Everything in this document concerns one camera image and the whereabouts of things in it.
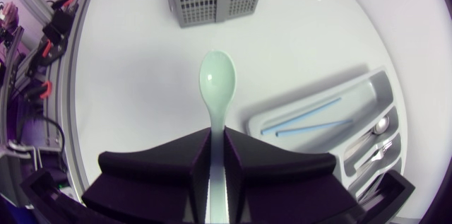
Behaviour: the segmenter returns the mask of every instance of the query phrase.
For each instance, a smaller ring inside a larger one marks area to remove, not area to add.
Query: blue straw
[[[312,116],[313,114],[316,114],[316,113],[318,113],[318,112],[320,112],[320,111],[326,109],[327,107],[330,107],[331,105],[337,103],[337,101],[339,101],[339,100],[341,100],[341,99],[342,99],[342,98],[337,98],[337,99],[335,99],[335,100],[333,100],[333,101],[331,101],[331,102],[326,103],[325,105],[323,105],[323,106],[321,106],[321,107],[317,107],[316,109],[311,110],[311,111],[309,111],[309,112],[307,112],[307,113],[304,113],[304,114],[302,114],[302,115],[300,115],[300,116],[298,116],[298,117],[292,118],[292,119],[287,120],[287,121],[285,121],[285,122],[282,122],[282,123],[280,123],[280,124],[278,124],[278,125],[271,126],[270,128],[263,129],[263,130],[261,130],[261,134],[262,134],[262,135],[267,135],[267,134],[269,134],[269,133],[271,133],[271,132],[273,132],[273,131],[276,131],[276,130],[278,130],[278,129],[284,128],[284,127],[289,126],[289,125],[291,125],[291,124],[294,124],[295,122],[299,122],[299,121],[301,121],[301,120],[303,120],[303,119],[305,119],[305,118],[307,118],[307,117]]]
[[[331,122],[331,123],[327,123],[327,124],[320,124],[320,125],[315,125],[315,126],[309,126],[309,127],[300,128],[300,129],[288,129],[288,130],[285,130],[285,131],[277,131],[276,132],[276,136],[291,136],[291,135],[295,135],[295,134],[300,134],[300,133],[314,131],[314,130],[317,130],[317,129],[325,129],[325,128],[329,128],[329,127],[332,127],[332,126],[346,124],[346,123],[349,123],[349,122],[353,122],[353,120],[349,119],[349,120],[344,120],[344,121],[340,121],[340,122]]]

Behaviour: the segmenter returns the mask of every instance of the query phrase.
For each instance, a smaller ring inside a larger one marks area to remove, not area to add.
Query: white tabletop
[[[181,29],[167,0],[91,0],[78,49],[76,117],[92,183],[104,151],[141,151],[210,125],[198,88],[204,55],[233,58],[226,125],[385,66],[406,152],[405,104],[391,59],[355,0],[260,0],[252,16]]]

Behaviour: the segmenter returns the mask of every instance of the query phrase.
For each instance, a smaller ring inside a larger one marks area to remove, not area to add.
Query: spoon
[[[361,136],[358,140],[356,140],[355,144],[353,144],[347,151],[345,151],[344,159],[352,157],[353,154],[361,148],[361,146],[366,143],[367,139],[371,138],[372,134],[381,135],[383,134],[389,127],[389,117],[385,115],[383,118],[377,122],[372,129],[370,129],[366,134]]]
[[[210,115],[210,222],[228,223],[226,179],[223,165],[225,115],[235,93],[235,68],[222,51],[207,53],[199,72],[199,89]]]

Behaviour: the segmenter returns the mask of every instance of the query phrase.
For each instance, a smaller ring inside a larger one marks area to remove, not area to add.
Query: light green spoon
[[[228,223],[223,133],[225,116],[235,93],[235,68],[222,51],[207,53],[199,72],[199,88],[210,115],[212,130],[210,156],[210,222]]]

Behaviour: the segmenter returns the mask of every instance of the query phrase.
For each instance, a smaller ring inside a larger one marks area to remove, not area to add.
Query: cutlery tray
[[[316,129],[290,136],[276,136],[276,131],[263,135],[264,129],[313,112],[298,122],[277,131],[307,128],[331,122],[350,120],[337,126]],[[389,117],[389,127],[380,134],[372,134],[348,159],[345,152],[362,139],[381,118]],[[391,82],[384,68],[370,71],[358,78],[323,92],[277,107],[252,117],[247,133],[254,138],[288,151],[298,153],[326,153],[336,157],[334,175],[345,188],[358,197],[380,174],[405,164],[401,158],[401,143],[397,107]],[[356,170],[389,141],[391,147],[381,160],[373,162],[360,177]]]

